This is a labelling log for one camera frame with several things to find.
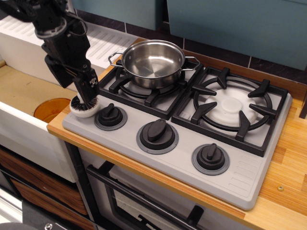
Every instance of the pot rim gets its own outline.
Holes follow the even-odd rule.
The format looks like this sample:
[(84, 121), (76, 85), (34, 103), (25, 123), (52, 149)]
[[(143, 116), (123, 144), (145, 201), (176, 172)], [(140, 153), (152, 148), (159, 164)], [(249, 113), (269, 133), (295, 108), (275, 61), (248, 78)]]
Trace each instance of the pot rim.
[[(135, 50), (137, 47), (144, 46), (144, 45), (148, 45), (148, 44), (150, 44), (150, 43), (153, 43), (153, 44), (162, 43), (162, 44), (164, 44), (164, 45), (172, 46), (173, 48), (175, 48), (175, 49), (180, 53), (180, 55), (181, 55), (181, 57), (182, 57), (182, 59), (181, 59), (181, 65), (178, 67), (178, 69), (175, 70), (173, 73), (170, 73), (170, 74), (167, 74), (167, 75), (164, 75), (164, 76), (159, 76), (159, 77), (145, 77), (145, 76), (141, 76), (141, 75), (138, 75), (138, 74), (135, 74), (135, 73), (129, 71), (129, 70), (127, 69), (126, 65), (125, 65), (126, 56), (128, 56), (129, 53), (132, 52), (133, 50)], [(127, 71), (127, 72), (130, 73), (130, 74), (132, 74), (133, 76), (138, 77), (138, 78), (142, 78), (142, 79), (149, 79), (149, 80), (152, 80), (152, 79), (161, 79), (161, 78), (165, 78), (165, 77), (167, 77), (167, 76), (170, 76), (170, 75), (172, 75), (172, 74), (176, 74), (178, 71), (180, 71), (180, 70), (182, 69), (182, 66), (183, 66), (183, 64), (184, 64), (184, 62), (185, 62), (185, 58), (186, 58), (186, 56), (185, 56), (184, 52), (182, 51), (182, 49), (181, 49), (179, 46), (177, 46), (176, 44), (172, 43), (172, 42), (168, 42), (168, 41), (164, 41), (164, 40), (146, 40), (146, 41), (138, 42), (138, 43), (133, 44), (133, 45), (131, 45), (130, 47), (128, 47), (128, 48), (124, 51), (124, 53), (123, 53), (123, 55), (122, 55), (122, 59), (121, 59), (121, 60), (122, 60), (122, 63), (121, 63), (121, 64), (122, 64), (123, 68), (125, 69), (125, 71)]]

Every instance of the stainless steel pot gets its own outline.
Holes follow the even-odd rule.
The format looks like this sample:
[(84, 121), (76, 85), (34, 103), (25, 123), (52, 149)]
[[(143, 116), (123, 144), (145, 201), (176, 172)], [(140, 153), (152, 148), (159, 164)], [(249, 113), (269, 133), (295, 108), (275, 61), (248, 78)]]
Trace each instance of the stainless steel pot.
[[(111, 57), (122, 54), (122, 66), (112, 64)], [(186, 58), (196, 60), (193, 69), (182, 69)], [(147, 40), (115, 52), (108, 58), (111, 66), (123, 67), (131, 81), (147, 89), (160, 89), (179, 80), (181, 71), (195, 70), (201, 63), (186, 57), (177, 45), (162, 40)]]

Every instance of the screw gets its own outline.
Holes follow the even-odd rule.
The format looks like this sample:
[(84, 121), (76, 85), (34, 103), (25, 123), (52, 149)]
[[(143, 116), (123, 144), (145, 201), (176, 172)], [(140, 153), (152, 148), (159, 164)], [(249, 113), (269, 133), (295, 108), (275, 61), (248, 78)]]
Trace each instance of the screw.
[(52, 229), (52, 224), (46, 224), (45, 225), (45, 230), (51, 230)]
[(282, 186), (278, 186), (277, 187), (278, 191), (282, 192), (284, 190), (284, 188)]

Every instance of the stove knob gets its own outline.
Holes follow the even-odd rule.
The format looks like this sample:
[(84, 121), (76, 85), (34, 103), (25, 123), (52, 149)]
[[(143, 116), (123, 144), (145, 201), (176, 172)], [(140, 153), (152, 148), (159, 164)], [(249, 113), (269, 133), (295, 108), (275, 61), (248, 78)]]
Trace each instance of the stove knob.
[(123, 120), (122, 112), (114, 107), (114, 104), (109, 104), (98, 113), (98, 122), (103, 126), (112, 127), (118, 125)]
[(140, 140), (151, 150), (163, 150), (173, 144), (175, 133), (164, 119), (159, 119), (144, 126)]
[(216, 144), (203, 147), (197, 154), (198, 164), (207, 170), (218, 170), (225, 163), (225, 156)]

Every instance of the gas stove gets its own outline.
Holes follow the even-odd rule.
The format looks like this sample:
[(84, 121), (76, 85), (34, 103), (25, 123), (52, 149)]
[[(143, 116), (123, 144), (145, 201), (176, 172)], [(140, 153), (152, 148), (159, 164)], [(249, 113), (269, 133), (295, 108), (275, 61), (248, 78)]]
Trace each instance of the gas stove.
[(203, 66), (159, 91), (113, 68), (98, 98), (102, 110), (69, 113), (64, 128), (244, 210), (255, 205), (292, 102), (268, 80)]

